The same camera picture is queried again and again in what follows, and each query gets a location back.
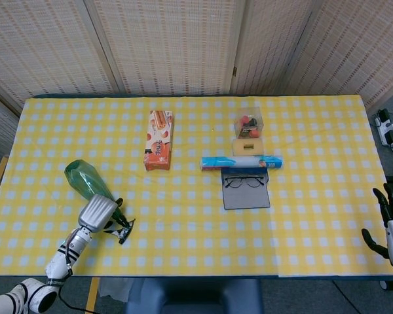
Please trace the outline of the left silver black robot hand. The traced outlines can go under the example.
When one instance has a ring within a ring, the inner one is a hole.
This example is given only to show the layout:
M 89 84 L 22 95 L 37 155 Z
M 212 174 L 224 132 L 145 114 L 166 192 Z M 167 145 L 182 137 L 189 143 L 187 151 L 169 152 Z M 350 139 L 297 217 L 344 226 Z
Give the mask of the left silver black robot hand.
M 105 232 L 111 234 L 123 245 L 130 235 L 135 219 L 127 221 L 121 212 L 122 198 L 113 201 L 100 194 L 94 194 L 79 214 L 80 226 L 89 229 L 92 233 Z

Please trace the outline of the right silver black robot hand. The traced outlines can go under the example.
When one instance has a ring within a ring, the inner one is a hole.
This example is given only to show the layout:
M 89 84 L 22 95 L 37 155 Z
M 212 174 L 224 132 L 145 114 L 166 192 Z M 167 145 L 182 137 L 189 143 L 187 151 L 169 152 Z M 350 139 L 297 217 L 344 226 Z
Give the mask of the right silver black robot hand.
M 361 233 L 365 244 L 375 253 L 388 259 L 393 266 L 393 188 L 390 187 L 388 183 L 384 183 L 383 188 L 386 192 L 386 196 L 378 188 L 373 188 L 373 193 L 380 207 L 387 246 L 383 247 L 377 244 L 367 229 L 362 228 Z

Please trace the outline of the green plastic bottle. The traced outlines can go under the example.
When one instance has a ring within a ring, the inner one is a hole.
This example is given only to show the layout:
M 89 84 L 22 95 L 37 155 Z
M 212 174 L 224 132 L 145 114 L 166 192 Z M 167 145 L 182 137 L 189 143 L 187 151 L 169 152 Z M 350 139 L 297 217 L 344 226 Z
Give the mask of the green plastic bottle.
M 127 218 L 121 211 L 123 199 L 118 198 L 116 200 L 94 166 L 82 159 L 74 160 L 68 164 L 64 174 L 69 185 L 87 200 L 90 200 L 94 194 L 99 194 L 117 204 L 117 208 L 111 218 L 121 226 L 121 229 L 107 230 L 111 226 L 111 222 L 108 222 L 104 229 L 106 233 L 117 236 L 119 244 L 122 245 L 130 235 L 135 222 L 134 219 L 127 221 Z

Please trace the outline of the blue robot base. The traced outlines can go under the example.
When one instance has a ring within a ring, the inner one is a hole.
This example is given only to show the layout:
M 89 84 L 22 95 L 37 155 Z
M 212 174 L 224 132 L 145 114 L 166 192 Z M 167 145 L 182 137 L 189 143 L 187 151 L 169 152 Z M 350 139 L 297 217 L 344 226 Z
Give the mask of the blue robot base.
M 264 314 L 261 282 L 231 277 L 136 279 L 124 314 Z

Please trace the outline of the orange snack box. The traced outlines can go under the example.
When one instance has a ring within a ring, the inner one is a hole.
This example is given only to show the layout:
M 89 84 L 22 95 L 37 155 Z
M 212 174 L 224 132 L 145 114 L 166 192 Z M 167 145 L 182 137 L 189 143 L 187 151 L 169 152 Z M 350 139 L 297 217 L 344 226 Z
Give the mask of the orange snack box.
M 143 160 L 147 171 L 170 169 L 173 130 L 172 111 L 150 111 Z

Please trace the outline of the yellow checkered tablecloth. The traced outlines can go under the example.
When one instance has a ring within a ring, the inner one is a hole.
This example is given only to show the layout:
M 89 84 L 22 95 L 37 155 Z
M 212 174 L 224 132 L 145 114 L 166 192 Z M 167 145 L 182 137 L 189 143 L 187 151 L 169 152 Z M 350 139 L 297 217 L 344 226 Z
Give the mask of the yellow checkered tablecloth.
M 236 112 L 259 107 L 271 206 L 226 210 L 221 174 Z M 169 170 L 147 171 L 149 113 L 172 111 Z M 75 275 L 393 275 L 364 243 L 385 234 L 385 177 L 362 100 L 351 96 L 29 99 L 0 186 L 0 275 L 42 275 L 85 206 L 64 176 L 83 159 L 135 219 L 123 245 L 94 234 Z

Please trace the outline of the white power strip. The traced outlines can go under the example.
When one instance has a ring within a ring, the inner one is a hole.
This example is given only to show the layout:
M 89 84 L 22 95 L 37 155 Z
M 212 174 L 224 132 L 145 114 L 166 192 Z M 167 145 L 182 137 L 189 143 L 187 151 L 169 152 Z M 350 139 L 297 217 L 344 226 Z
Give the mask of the white power strip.
M 393 148 L 393 122 L 387 109 L 377 111 L 375 123 L 382 145 Z

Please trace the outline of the blue cling film roll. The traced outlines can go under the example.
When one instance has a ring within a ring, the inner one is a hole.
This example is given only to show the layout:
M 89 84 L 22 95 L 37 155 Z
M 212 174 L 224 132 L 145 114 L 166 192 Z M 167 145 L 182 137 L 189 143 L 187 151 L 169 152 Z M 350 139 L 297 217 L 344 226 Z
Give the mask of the blue cling film roll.
M 270 155 L 202 157 L 200 162 L 202 170 L 259 167 L 279 169 L 283 165 L 284 159 L 282 157 Z

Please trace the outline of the yellow sponge block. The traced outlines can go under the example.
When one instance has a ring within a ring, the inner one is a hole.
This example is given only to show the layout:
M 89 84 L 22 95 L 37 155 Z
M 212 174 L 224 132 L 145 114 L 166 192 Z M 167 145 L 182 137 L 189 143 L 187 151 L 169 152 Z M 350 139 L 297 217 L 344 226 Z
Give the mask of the yellow sponge block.
M 263 142 L 260 138 L 234 139 L 232 150 L 234 156 L 254 156 L 264 153 Z

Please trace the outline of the clear box with toys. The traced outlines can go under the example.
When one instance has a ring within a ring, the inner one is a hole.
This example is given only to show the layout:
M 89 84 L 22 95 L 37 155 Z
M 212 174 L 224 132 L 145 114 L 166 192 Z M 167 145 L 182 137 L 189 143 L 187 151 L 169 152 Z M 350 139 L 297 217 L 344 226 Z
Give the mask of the clear box with toys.
M 259 107 L 243 107 L 237 110 L 234 121 L 236 138 L 260 138 L 263 126 L 263 117 Z

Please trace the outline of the wooden folding screen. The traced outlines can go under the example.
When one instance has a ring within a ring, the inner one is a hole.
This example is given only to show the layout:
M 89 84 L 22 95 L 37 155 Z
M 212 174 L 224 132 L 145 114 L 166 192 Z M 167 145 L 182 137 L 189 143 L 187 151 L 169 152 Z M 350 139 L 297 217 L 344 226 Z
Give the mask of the wooden folding screen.
M 393 94 L 393 0 L 0 0 L 0 153 L 35 96 Z

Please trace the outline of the black frame eyeglasses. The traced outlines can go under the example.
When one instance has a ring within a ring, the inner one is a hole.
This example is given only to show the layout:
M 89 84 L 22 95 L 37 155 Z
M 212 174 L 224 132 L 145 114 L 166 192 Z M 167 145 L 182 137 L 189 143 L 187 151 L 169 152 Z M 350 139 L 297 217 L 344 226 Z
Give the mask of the black frame eyeglasses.
M 240 188 L 243 184 L 250 188 L 258 188 L 265 185 L 263 177 L 260 176 L 234 176 L 226 177 L 223 186 L 225 188 Z

